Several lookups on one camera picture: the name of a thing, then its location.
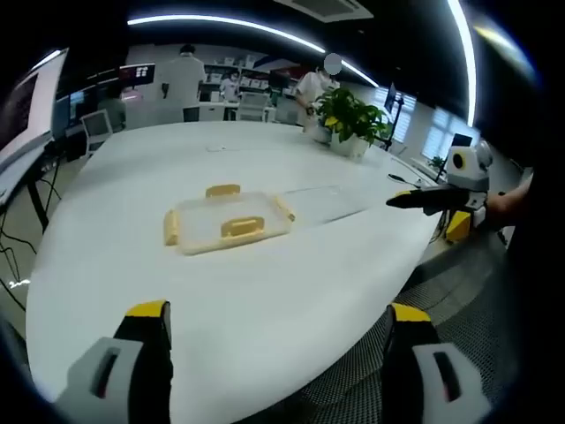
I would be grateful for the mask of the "person's right hand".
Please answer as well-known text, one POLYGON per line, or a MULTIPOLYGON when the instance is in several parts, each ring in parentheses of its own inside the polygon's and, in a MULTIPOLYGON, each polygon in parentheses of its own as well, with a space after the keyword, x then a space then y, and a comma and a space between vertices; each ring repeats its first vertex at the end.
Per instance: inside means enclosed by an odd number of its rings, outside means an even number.
POLYGON ((500 229, 514 226, 524 215, 531 179, 505 194, 489 194, 486 200, 486 222, 500 229))

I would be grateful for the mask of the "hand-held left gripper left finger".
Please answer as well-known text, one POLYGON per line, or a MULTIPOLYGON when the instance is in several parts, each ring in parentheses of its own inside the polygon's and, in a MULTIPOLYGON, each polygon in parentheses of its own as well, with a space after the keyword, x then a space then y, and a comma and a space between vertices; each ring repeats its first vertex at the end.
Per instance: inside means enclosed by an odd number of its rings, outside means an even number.
POLYGON ((130 308, 70 366, 57 410, 70 423, 169 423, 171 349, 170 302, 130 308))

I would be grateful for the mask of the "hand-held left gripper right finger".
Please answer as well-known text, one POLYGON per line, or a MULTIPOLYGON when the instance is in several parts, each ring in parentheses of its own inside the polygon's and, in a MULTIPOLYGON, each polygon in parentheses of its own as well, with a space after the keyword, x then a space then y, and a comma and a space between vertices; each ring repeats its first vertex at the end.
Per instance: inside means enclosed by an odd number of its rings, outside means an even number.
POLYGON ((491 411, 479 369, 426 312, 400 303, 386 310, 381 395, 385 423, 479 423, 491 411))

